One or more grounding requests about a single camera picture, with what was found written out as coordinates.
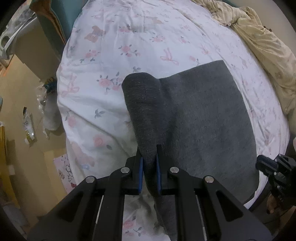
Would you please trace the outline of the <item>dark grey pants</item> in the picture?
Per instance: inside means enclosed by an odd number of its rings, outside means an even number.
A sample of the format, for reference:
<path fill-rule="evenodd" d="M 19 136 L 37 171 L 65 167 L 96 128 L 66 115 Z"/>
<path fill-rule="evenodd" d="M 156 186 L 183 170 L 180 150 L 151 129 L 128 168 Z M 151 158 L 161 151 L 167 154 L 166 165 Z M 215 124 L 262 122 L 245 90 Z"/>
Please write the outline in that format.
<path fill-rule="evenodd" d="M 175 201 L 158 194 L 157 145 L 174 166 L 198 178 L 213 176 L 241 203 L 254 197 L 259 185 L 255 137 L 243 97 L 224 61 L 160 79 L 132 73 L 122 90 L 144 158 L 147 188 L 171 240 L 177 239 Z"/>

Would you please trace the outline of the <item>pink patterned paper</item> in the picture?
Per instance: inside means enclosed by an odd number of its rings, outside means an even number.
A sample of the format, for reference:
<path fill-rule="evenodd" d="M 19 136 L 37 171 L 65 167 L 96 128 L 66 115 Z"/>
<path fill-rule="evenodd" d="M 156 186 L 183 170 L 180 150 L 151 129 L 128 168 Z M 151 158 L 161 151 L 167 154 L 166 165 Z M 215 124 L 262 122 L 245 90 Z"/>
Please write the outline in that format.
<path fill-rule="evenodd" d="M 76 187 L 76 182 L 70 167 L 68 155 L 63 154 L 55 158 L 54 165 L 67 194 L 69 194 Z"/>

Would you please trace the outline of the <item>snack wrapper on floor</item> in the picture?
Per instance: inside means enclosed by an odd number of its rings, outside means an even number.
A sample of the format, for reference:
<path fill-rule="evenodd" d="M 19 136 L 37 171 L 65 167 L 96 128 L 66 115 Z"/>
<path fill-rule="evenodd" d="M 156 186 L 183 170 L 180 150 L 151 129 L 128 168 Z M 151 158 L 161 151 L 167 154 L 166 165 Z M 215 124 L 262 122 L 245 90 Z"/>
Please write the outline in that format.
<path fill-rule="evenodd" d="M 34 124 L 32 114 L 28 111 L 27 107 L 23 107 L 23 129 L 26 134 L 25 143 L 32 146 L 36 142 Z"/>

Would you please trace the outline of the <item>beige crumpled blanket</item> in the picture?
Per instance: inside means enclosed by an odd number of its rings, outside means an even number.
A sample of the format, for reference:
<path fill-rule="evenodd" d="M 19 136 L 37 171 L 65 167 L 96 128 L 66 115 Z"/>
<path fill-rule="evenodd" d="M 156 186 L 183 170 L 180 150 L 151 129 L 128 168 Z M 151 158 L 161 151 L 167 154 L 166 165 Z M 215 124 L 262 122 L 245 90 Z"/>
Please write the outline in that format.
<path fill-rule="evenodd" d="M 265 28 L 250 7 L 233 7 L 222 1 L 195 1 L 221 25 L 231 27 L 248 45 L 271 76 L 283 113 L 295 115 L 295 56 L 273 32 Z"/>

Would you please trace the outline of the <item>white crumpled plastic bag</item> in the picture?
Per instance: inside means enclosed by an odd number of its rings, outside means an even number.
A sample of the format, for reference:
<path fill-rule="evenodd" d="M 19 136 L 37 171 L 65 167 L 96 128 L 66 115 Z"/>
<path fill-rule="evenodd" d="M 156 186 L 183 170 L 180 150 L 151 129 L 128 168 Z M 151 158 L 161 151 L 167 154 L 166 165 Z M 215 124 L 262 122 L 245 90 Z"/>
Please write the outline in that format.
<path fill-rule="evenodd" d="M 49 138 L 49 134 L 56 131 L 62 123 L 57 105 L 57 82 L 47 82 L 38 86 L 36 96 L 38 108 L 43 115 L 43 133 Z"/>

